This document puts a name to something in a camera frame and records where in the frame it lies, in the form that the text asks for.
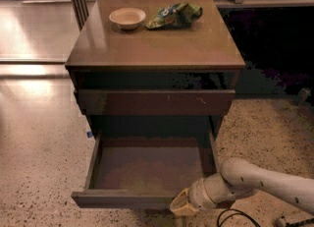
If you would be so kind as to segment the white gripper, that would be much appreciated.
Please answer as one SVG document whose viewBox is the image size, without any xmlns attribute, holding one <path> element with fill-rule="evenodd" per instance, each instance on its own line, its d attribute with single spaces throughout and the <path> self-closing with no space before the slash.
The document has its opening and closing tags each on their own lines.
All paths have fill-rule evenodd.
<svg viewBox="0 0 314 227">
<path fill-rule="evenodd" d="M 176 216 L 193 216 L 199 210 L 211 208 L 211 200 L 204 187 L 203 180 L 195 181 L 190 187 L 183 189 L 170 203 L 170 210 Z"/>
</svg>

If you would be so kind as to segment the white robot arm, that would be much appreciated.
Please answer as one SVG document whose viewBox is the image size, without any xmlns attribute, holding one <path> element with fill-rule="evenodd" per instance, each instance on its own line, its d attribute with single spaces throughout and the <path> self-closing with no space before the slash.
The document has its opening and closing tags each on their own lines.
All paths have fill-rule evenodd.
<svg viewBox="0 0 314 227">
<path fill-rule="evenodd" d="M 176 216 L 192 216 L 222 202 L 251 197 L 255 190 L 314 214 L 313 179 L 263 169 L 236 157 L 225 159 L 219 172 L 183 189 L 171 202 L 170 210 Z"/>
</svg>

